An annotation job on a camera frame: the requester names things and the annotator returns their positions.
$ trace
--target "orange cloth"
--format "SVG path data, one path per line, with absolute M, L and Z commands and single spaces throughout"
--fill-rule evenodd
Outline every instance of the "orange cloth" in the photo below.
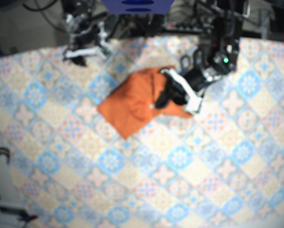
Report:
M 164 109 L 151 108 L 165 87 L 166 78 L 159 72 L 160 69 L 162 67 L 143 69 L 133 73 L 98 106 L 98 111 L 124 139 L 161 113 L 184 118 L 192 117 L 191 114 L 183 111 L 182 106 L 176 105 L 173 101 L 169 101 Z

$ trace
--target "orange towel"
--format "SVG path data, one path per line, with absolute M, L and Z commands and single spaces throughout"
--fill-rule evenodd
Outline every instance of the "orange towel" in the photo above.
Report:
M 184 118 L 192 117 L 183 107 L 169 101 L 166 108 L 151 106 L 164 90 L 166 78 L 159 71 L 162 67 L 143 69 L 133 73 L 103 103 L 98 111 L 119 134 L 127 139 L 160 113 Z

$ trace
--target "table surface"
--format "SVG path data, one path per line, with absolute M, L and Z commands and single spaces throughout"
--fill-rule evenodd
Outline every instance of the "table surface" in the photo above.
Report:
M 113 41 L 107 61 L 65 47 L 0 58 L 0 138 L 37 228 L 231 226 L 284 214 L 284 43 L 242 39 L 238 70 L 202 113 L 159 116 L 124 141 L 96 107 L 130 73 L 192 54 L 195 37 Z

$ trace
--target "patterned tablecloth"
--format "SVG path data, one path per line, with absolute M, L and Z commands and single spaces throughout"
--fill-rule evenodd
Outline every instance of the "patterned tablecloth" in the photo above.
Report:
M 1 144 L 36 228 L 209 228 L 284 214 L 284 43 L 242 39 L 238 71 L 192 119 L 127 141 L 96 106 L 130 72 L 175 64 L 193 37 L 114 41 L 108 61 L 64 47 L 0 58 Z

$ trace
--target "gray floor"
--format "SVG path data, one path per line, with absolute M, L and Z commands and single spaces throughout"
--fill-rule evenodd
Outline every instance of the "gray floor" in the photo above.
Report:
M 51 0 L 39 0 L 42 6 Z M 262 0 L 251 0 L 251 19 L 257 20 L 257 10 L 270 8 L 270 5 Z M 34 7 L 34 1 L 27 0 L 27 4 Z M 45 11 L 54 24 L 62 27 L 60 2 Z M 245 23 L 245 29 L 259 30 L 257 27 Z M 53 47 L 65 45 L 67 35 L 56 31 L 41 16 L 40 13 L 30 12 L 21 5 L 8 11 L 0 11 L 0 46 L 3 52 L 10 53 L 12 47 L 16 47 L 19 52 L 37 49 L 41 47 Z

